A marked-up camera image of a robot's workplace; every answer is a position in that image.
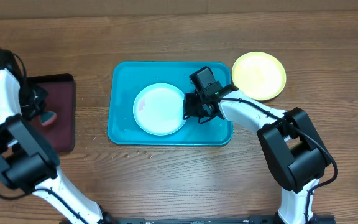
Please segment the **green and red sponge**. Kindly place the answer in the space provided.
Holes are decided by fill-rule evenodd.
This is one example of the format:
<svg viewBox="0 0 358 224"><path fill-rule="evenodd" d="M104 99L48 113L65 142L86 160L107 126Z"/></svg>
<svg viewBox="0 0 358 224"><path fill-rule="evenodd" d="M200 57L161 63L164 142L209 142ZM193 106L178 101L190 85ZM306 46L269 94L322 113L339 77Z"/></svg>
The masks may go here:
<svg viewBox="0 0 358 224"><path fill-rule="evenodd" d="M56 112L45 111L39 116L39 120L42 126L49 126L57 119Z"/></svg>

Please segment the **light blue plate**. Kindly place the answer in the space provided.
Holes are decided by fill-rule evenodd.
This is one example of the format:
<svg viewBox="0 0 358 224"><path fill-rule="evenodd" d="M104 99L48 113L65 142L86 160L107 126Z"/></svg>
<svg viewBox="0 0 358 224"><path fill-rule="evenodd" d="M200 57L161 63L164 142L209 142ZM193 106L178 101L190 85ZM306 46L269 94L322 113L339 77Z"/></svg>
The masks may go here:
<svg viewBox="0 0 358 224"><path fill-rule="evenodd" d="M145 87L136 96L133 115L137 125L154 136L167 136L181 129L185 95L168 83L155 83Z"/></svg>

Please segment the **yellow-green plate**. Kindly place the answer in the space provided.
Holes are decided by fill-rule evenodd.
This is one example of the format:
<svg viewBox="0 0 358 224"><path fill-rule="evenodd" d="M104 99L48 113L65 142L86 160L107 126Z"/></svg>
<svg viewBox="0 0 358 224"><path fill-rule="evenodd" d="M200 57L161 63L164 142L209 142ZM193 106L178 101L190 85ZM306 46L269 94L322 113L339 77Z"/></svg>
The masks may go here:
<svg viewBox="0 0 358 224"><path fill-rule="evenodd" d="M265 52L248 52L232 67L232 82L246 96L268 101L283 91L287 76L282 63Z"/></svg>

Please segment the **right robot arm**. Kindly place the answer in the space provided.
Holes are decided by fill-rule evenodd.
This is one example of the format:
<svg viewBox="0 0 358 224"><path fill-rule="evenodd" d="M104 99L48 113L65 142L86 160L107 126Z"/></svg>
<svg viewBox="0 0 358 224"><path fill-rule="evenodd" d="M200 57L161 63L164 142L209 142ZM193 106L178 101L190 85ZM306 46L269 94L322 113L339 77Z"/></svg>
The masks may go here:
<svg viewBox="0 0 358 224"><path fill-rule="evenodd" d="M190 80L195 90L185 94L183 119L195 117L203 124L218 117L255 133L268 169L282 188L275 214L250 216L245 223L335 223L333 216L312 211L316 189L334 182L338 167L304 110L259 103L234 85L222 86L209 67L192 73Z"/></svg>

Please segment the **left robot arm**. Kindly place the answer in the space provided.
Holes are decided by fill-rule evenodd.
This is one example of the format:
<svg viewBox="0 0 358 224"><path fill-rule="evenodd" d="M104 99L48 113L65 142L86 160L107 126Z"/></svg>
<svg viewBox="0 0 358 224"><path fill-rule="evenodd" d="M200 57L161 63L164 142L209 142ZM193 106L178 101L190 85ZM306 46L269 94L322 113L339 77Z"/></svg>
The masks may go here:
<svg viewBox="0 0 358 224"><path fill-rule="evenodd" d="M53 119L44 110L47 96L47 90L27 78L20 57L0 48L0 198L38 196L67 223L116 223L70 182L54 148L31 125L37 115Z"/></svg>

